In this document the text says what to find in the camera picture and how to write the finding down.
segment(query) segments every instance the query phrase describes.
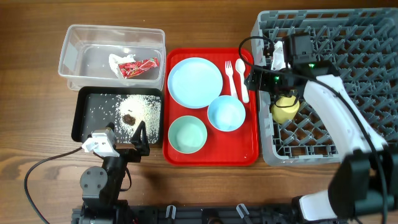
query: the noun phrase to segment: mint green bowl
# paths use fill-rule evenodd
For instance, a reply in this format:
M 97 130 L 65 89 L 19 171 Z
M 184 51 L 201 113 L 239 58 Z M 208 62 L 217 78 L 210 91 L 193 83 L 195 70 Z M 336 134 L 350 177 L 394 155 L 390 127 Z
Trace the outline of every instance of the mint green bowl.
M 184 154 L 199 151 L 206 143 L 205 124 L 194 116 L 182 116 L 169 128 L 169 142 L 175 150 Z

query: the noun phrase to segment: yellow object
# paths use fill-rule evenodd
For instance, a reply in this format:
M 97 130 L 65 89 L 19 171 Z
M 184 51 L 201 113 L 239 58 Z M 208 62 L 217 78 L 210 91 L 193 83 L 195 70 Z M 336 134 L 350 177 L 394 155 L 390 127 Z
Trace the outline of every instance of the yellow object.
M 292 97 L 282 96 L 281 98 L 279 98 L 279 100 L 276 101 L 275 103 L 277 106 L 289 106 L 289 107 L 279 108 L 275 105 L 272 105 L 271 113 L 274 121 L 278 122 L 279 124 L 283 124 L 288 119 L 293 119 L 300 107 L 299 101 L 297 101 L 297 103 L 293 105 L 295 100 L 296 100 L 295 96 Z

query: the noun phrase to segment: gray crate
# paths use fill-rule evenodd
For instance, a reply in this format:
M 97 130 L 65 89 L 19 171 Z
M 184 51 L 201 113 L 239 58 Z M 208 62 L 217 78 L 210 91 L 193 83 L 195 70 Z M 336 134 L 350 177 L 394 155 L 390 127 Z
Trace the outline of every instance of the gray crate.
M 274 42 L 308 32 L 317 60 L 338 68 L 346 91 L 389 144 L 398 140 L 398 9 L 263 11 L 251 35 Z M 269 43 L 251 41 L 256 65 L 270 65 Z M 294 120 L 273 122 L 274 97 L 259 92 L 262 152 L 272 166 L 338 162 L 336 147 L 316 112 L 303 100 Z

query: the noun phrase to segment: wooden table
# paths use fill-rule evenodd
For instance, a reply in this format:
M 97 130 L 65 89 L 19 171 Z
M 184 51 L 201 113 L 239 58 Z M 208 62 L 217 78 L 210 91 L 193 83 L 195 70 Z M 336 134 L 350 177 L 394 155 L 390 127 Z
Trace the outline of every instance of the wooden table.
M 40 223 L 23 179 L 37 161 L 80 146 L 70 133 L 77 92 L 57 74 L 71 24 L 163 29 L 166 48 L 237 47 L 259 12 L 276 9 L 392 7 L 396 1 L 143 1 L 3 0 L 0 3 L 0 223 Z M 81 205 L 79 179 L 101 161 L 92 154 L 47 162 L 30 176 L 29 189 L 50 223 L 69 223 Z M 120 194 L 130 205 L 236 205 L 289 202 L 328 187 L 338 164 L 270 167 L 262 156 L 250 167 L 173 167 L 152 148 L 129 165 L 133 185 Z M 380 215 L 363 218 L 379 223 Z M 389 223 L 398 222 L 397 213 Z

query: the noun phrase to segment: black metal base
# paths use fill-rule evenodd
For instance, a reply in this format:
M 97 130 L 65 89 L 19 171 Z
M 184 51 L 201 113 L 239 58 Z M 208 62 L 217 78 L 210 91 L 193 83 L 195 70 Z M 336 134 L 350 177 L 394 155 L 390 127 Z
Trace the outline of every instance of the black metal base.
M 201 224 L 201 211 L 204 208 L 214 208 L 218 211 L 220 219 L 224 224 L 243 224 L 238 215 L 236 207 L 177 207 L 174 224 Z M 288 204 L 266 205 L 258 207 L 247 207 L 253 224 L 298 224 L 293 221 L 292 207 Z M 135 215 L 135 224 L 168 224 L 166 218 L 166 207 L 158 208 L 151 206 L 131 206 Z M 74 209 L 72 213 L 72 224 L 82 223 L 80 209 Z M 317 222 L 319 224 L 347 224 L 346 220 L 331 220 Z

